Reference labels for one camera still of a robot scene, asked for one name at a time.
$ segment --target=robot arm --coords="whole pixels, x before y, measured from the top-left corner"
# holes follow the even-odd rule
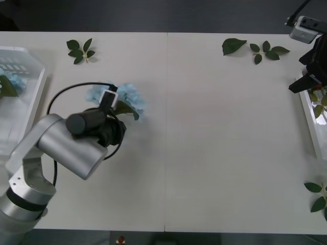
[[[86,180],[105,159],[106,147],[121,143],[125,125],[107,117],[117,97],[106,90],[99,108],[67,119],[46,115],[17,145],[5,165],[10,187],[0,198],[0,245],[19,244],[46,214],[56,193],[42,173],[43,153]]]

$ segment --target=floor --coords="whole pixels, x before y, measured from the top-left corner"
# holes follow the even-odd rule
[[[291,32],[284,23],[302,0],[5,0],[0,12],[22,31],[50,32]],[[327,0],[312,0],[302,14],[327,21]],[[22,245],[115,244],[252,244],[314,245],[303,235],[151,233],[115,231],[34,230]],[[327,243],[326,236],[315,236]]]
[[[120,231],[34,230],[21,245],[325,245],[327,236],[240,233],[153,233]]]
[[[20,7],[9,2],[19,2]],[[302,0],[5,0],[22,31],[287,34]],[[301,14],[327,21],[326,0]]]

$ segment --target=white table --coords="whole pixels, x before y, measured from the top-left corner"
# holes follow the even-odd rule
[[[91,37],[98,61],[73,65],[65,42]],[[229,37],[291,53],[255,66],[249,48],[222,55]],[[166,33],[2,33],[0,45],[24,46],[51,68],[40,114],[60,89],[89,81],[135,83],[149,103],[147,119],[127,123],[119,153],[88,181],[59,168],[37,228],[327,234],[303,186],[324,168],[288,90],[311,45],[287,35]],[[52,111],[92,106],[85,91],[64,94]],[[52,179],[49,157],[43,168]]]

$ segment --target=plastic container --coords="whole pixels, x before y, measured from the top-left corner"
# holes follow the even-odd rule
[[[22,47],[0,46],[0,68],[26,83],[19,97],[0,99],[0,161],[5,161],[32,127],[47,74],[45,66]]]
[[[318,118],[315,118],[313,106],[317,103],[311,101],[307,90],[300,92],[300,97],[307,118],[313,147],[316,152],[318,162],[327,162],[327,112],[323,112]]]

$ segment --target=hydrangea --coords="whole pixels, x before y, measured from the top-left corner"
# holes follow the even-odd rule
[[[20,76],[16,74],[13,75],[12,72],[4,71],[0,68],[0,76],[2,75],[5,75],[8,78],[14,89],[23,91],[26,88],[26,84],[21,80]]]
[[[103,91],[107,89],[108,86],[105,85],[93,85],[93,87],[87,91],[85,99],[98,106],[100,96],[102,95]],[[137,91],[135,85],[125,83],[124,85],[118,87],[117,93],[118,100],[133,108],[133,110],[139,114],[140,118],[142,118],[146,103],[141,98],[141,95]]]

